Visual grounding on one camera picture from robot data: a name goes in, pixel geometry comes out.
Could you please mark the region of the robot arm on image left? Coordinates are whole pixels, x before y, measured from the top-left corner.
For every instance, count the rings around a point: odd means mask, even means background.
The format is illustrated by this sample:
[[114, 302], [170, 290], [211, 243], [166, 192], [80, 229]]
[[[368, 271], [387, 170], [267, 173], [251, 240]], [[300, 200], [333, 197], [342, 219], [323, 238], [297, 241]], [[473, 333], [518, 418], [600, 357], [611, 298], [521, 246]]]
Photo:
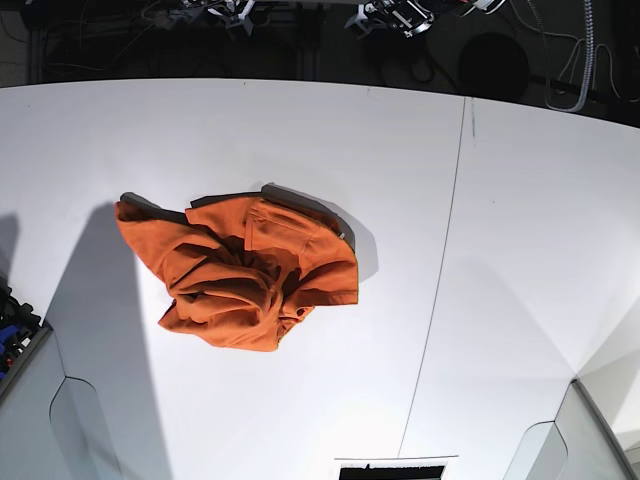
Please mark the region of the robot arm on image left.
[[240, 27], [247, 35], [253, 32], [253, 22], [250, 13], [256, 2], [252, 0], [229, 1], [181, 1], [180, 6], [170, 7], [170, 15], [193, 20], [203, 13], [212, 15], [222, 22], [227, 30]]

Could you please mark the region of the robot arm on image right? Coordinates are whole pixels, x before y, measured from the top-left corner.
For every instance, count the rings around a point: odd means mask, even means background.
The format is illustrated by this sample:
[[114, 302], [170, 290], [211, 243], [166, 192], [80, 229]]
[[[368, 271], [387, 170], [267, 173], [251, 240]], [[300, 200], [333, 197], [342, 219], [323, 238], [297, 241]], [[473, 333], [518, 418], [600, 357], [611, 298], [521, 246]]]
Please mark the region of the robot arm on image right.
[[374, 30], [389, 29], [412, 38], [431, 28], [442, 15], [456, 13], [464, 17], [474, 11], [490, 15], [498, 11], [505, 0], [374, 0], [362, 1], [345, 28], [359, 38]]

